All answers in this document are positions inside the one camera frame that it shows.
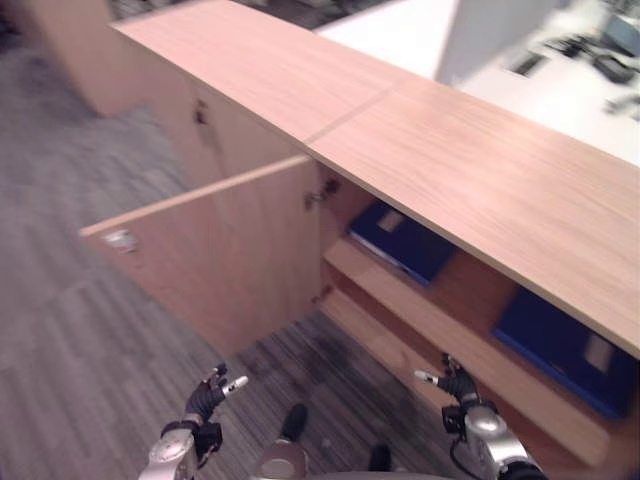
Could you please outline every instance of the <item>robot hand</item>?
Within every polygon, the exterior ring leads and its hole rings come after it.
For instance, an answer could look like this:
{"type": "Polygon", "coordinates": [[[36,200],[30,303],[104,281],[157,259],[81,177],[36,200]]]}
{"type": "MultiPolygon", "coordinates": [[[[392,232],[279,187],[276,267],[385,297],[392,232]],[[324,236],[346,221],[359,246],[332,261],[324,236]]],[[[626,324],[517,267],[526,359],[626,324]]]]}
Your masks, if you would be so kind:
{"type": "Polygon", "coordinates": [[[213,369],[209,378],[203,379],[198,384],[187,400],[184,408],[184,420],[194,421],[199,426],[209,421],[213,410],[226,398],[226,393],[223,390],[227,384],[227,379],[224,378],[226,373],[227,367],[222,363],[213,369]]]}
{"type": "Polygon", "coordinates": [[[416,370],[415,376],[441,388],[454,397],[460,405],[478,401],[480,397],[473,377],[450,354],[444,353],[442,361],[445,365],[443,377],[437,377],[422,370],[416,370]]]}
{"type": "Polygon", "coordinates": [[[224,364],[213,369],[189,396],[182,420],[164,427],[160,440],[149,452],[149,464],[139,480],[191,480],[209,456],[222,445],[219,423],[209,423],[213,410],[249,379],[227,383],[224,364]]]}
{"type": "Polygon", "coordinates": [[[445,353],[445,375],[442,377],[416,370],[420,380],[436,385],[453,396],[459,405],[442,408],[442,422],[447,433],[458,435],[449,449],[453,463],[477,480],[547,480],[540,467],[509,429],[493,402],[483,400],[473,377],[445,353]],[[456,457],[459,443],[468,444],[481,459],[480,475],[469,471],[456,457]]]}

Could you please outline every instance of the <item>blue binder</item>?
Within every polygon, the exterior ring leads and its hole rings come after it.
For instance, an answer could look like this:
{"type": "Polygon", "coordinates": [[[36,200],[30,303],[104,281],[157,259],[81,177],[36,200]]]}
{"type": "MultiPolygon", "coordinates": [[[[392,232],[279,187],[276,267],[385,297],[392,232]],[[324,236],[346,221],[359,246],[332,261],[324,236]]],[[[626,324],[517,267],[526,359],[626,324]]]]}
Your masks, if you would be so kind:
{"type": "Polygon", "coordinates": [[[638,361],[546,300],[521,288],[494,333],[603,415],[629,413],[638,361]]]}
{"type": "Polygon", "coordinates": [[[428,285],[456,247],[382,201],[367,208],[349,226],[349,234],[375,254],[428,285]]]}

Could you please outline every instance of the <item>cabinet top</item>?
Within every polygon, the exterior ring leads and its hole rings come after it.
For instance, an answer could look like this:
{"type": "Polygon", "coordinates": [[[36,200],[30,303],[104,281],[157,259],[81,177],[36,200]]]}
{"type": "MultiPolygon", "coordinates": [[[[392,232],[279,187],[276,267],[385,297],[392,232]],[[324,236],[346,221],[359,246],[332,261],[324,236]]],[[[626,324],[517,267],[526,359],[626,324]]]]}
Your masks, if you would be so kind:
{"type": "Polygon", "coordinates": [[[226,0],[191,1],[113,27],[300,142],[409,76],[226,0]]]}
{"type": "Polygon", "coordinates": [[[115,27],[640,357],[640,169],[226,0],[115,27]]]}
{"type": "Polygon", "coordinates": [[[416,78],[323,162],[640,357],[640,169],[416,78]]]}

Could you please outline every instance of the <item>shoe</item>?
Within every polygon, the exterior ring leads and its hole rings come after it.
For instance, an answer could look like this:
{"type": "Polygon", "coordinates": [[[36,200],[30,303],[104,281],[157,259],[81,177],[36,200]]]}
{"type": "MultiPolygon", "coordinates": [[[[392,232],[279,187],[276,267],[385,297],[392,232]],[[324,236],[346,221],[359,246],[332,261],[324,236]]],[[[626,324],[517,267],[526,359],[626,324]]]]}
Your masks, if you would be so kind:
{"type": "Polygon", "coordinates": [[[284,419],[282,430],[280,430],[280,438],[284,438],[290,442],[297,442],[304,432],[307,425],[307,407],[302,403],[295,405],[284,419]]]}
{"type": "Polygon", "coordinates": [[[371,459],[369,460],[370,472],[390,472],[391,471],[391,450],[384,443],[379,443],[371,449],[371,459]]]}

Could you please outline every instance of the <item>wooden shelf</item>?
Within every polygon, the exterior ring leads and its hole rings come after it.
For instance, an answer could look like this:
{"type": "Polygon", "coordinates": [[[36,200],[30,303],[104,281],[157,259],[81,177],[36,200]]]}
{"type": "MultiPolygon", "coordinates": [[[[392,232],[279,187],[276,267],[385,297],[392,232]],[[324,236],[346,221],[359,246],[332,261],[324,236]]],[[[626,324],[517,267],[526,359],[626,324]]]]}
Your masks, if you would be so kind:
{"type": "Polygon", "coordinates": [[[416,379],[416,369],[437,372],[420,354],[400,340],[389,329],[339,289],[332,290],[322,301],[320,310],[349,333],[369,354],[389,369],[398,379],[420,394],[435,408],[452,403],[443,391],[416,379]]]}
{"type": "Polygon", "coordinates": [[[500,352],[473,328],[462,323],[476,310],[481,323],[510,300],[513,285],[500,283],[501,275],[492,270],[481,273],[478,266],[462,272],[447,268],[430,289],[420,291],[403,275],[387,268],[373,255],[348,240],[339,240],[325,254],[325,260],[380,305],[402,319],[419,336],[441,351],[455,355],[481,383],[530,420],[587,465],[600,465],[608,454],[611,435],[604,419],[589,415],[559,393],[557,386],[544,376],[522,368],[518,362],[500,352]],[[455,299],[466,294],[462,308],[455,299]],[[490,301],[481,302],[481,298],[490,301]],[[441,306],[456,311],[454,317],[441,306]]]}

